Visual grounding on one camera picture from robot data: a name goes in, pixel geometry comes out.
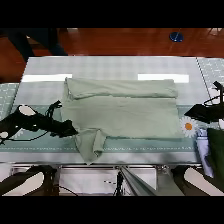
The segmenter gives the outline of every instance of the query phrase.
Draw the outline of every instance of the green cloth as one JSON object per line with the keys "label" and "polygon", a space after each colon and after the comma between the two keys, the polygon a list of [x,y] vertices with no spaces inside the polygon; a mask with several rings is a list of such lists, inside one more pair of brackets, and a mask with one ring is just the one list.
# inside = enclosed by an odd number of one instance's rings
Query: green cloth
{"label": "green cloth", "polygon": [[66,79],[62,119],[79,132],[76,146],[87,164],[103,152],[107,136],[181,138],[173,80]]}
{"label": "green cloth", "polygon": [[208,128],[210,154],[206,157],[214,176],[224,184],[224,131]]}

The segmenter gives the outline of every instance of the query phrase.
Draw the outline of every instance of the wooden floor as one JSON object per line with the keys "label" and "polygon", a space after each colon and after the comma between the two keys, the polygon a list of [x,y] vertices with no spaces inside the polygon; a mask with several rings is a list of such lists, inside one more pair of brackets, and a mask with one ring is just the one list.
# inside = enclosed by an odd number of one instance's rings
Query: wooden floor
{"label": "wooden floor", "polygon": [[[183,42],[169,39],[180,31]],[[224,58],[222,28],[72,28],[60,29],[61,45],[69,55],[199,56]],[[36,56],[50,55],[34,45]],[[0,38],[0,81],[19,82],[25,68],[20,53],[7,37]]]}

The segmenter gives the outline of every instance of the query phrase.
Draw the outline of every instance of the blue round object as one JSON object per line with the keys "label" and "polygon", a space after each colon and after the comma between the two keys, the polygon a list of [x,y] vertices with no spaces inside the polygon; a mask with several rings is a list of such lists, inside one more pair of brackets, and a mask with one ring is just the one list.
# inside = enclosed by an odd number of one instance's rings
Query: blue round object
{"label": "blue round object", "polygon": [[184,37],[183,37],[182,33],[180,33],[180,32],[173,32],[170,34],[170,39],[173,42],[182,42]]}

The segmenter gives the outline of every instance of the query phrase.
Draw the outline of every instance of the person's leg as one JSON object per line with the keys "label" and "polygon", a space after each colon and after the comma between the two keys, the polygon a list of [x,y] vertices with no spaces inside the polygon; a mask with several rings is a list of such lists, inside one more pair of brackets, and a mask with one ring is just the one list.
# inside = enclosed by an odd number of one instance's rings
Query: person's leg
{"label": "person's leg", "polygon": [[7,31],[6,34],[11,43],[20,52],[25,62],[28,61],[29,57],[35,57],[26,35],[16,31]]}
{"label": "person's leg", "polygon": [[23,28],[23,33],[46,47],[54,56],[68,56],[58,42],[55,28]]}

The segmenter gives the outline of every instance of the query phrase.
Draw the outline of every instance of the table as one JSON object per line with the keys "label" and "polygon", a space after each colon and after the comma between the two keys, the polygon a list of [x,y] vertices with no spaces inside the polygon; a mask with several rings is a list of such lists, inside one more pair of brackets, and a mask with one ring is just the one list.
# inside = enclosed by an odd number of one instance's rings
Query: table
{"label": "table", "polygon": [[[138,80],[138,74],[189,75],[189,83],[177,83],[177,107],[180,125],[183,115],[194,104],[209,99],[208,91],[195,57],[154,56],[67,56],[30,58],[19,85],[12,111],[20,104],[30,105],[44,113],[48,106],[63,93],[63,81],[41,81],[54,79],[56,74],[70,74],[73,78],[89,79],[131,79]],[[60,110],[55,119],[61,119]],[[216,123],[199,127],[217,127]],[[29,139],[42,134],[21,130],[17,139]],[[108,138],[105,152],[94,164],[182,164],[198,163],[195,135],[181,141],[113,139]],[[1,162],[83,164],[74,140],[71,137],[59,139],[46,136],[31,142],[7,142],[0,147]]]}

